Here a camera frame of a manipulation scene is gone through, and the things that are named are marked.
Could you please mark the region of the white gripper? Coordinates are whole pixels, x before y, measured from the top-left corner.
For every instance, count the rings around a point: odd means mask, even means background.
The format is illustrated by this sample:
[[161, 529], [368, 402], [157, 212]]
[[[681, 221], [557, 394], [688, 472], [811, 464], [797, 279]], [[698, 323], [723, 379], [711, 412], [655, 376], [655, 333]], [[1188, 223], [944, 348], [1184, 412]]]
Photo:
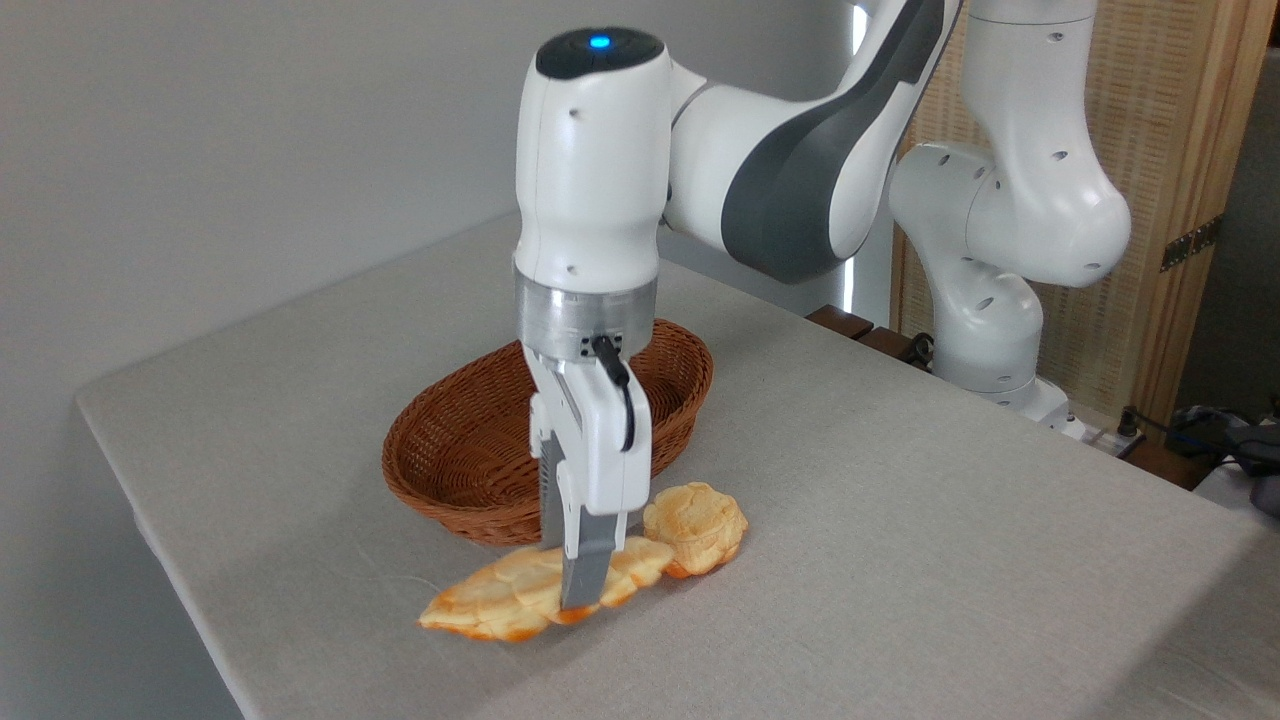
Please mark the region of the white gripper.
[[527, 345], [522, 351], [535, 383], [539, 547], [562, 548], [561, 610], [568, 612], [600, 601], [628, 512], [648, 501], [650, 405], [620, 354], [562, 361]]

